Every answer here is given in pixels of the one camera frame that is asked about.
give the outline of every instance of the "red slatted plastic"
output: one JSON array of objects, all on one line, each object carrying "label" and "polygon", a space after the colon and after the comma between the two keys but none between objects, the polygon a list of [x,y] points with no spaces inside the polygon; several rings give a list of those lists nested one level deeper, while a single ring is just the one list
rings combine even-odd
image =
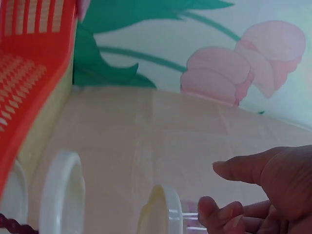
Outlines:
[{"label": "red slatted plastic", "polygon": [[72,55],[76,0],[2,0],[0,197],[37,113]]}]

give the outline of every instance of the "flower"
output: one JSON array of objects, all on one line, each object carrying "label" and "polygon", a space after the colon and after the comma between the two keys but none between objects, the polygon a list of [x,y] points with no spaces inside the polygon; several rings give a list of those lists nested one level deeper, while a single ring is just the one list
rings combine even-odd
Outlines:
[{"label": "flower", "polygon": [[181,76],[181,90],[231,105],[247,95],[254,72],[244,57],[222,47],[197,50],[187,62]]},{"label": "flower", "polygon": [[253,84],[270,98],[297,69],[306,48],[304,33],[285,21],[267,21],[251,26],[235,51],[254,69]]}]

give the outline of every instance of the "green leaf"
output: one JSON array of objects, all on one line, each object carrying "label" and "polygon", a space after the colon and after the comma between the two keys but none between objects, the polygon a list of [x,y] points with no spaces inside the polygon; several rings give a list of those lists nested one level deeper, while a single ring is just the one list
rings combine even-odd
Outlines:
[{"label": "green leaf", "polygon": [[220,0],[92,0],[82,25],[93,33],[117,30],[151,19],[180,20],[179,11],[232,6]]},{"label": "green leaf", "polygon": [[79,27],[74,53],[74,84],[85,85],[132,85],[156,86],[146,77],[137,74],[138,64],[128,68],[117,68],[106,63],[100,55],[91,33]]}]

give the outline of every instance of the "dark red cord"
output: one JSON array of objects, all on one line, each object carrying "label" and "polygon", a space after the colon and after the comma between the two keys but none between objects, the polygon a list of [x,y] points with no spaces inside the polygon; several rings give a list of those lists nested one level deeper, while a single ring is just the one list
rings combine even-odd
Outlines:
[{"label": "dark red cord", "polygon": [[0,228],[5,228],[12,234],[39,234],[39,231],[34,230],[29,225],[20,225],[14,219],[7,219],[0,213]]}]

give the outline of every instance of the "green stem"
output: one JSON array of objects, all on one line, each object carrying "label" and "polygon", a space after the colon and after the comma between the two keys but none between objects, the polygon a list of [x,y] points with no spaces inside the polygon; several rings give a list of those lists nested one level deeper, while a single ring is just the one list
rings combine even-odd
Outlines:
[{"label": "green stem", "polygon": [[114,47],[108,47],[108,46],[99,46],[98,47],[101,52],[111,53],[111,54],[118,54],[118,55],[125,55],[137,59],[142,59],[145,61],[153,62],[161,66],[165,66],[171,69],[174,69],[179,72],[185,72],[186,67],[183,67],[177,63],[168,61],[163,58],[159,58],[156,56],[148,55],[145,53],[136,52],[133,50],[127,50],[127,49],[120,49],[120,48],[114,48]]},{"label": "green stem", "polygon": [[218,31],[224,33],[225,35],[229,36],[230,38],[232,38],[235,41],[240,40],[240,37],[238,35],[236,35],[234,32],[232,32],[230,29],[222,26],[221,24],[219,24],[217,22],[214,22],[211,19],[208,19],[206,17],[200,16],[200,15],[197,15],[197,14],[194,14],[191,12],[186,12],[186,11],[179,12],[179,15],[186,16],[188,18],[191,18],[191,19],[194,19],[196,21],[207,24],[207,25],[217,29]]}]

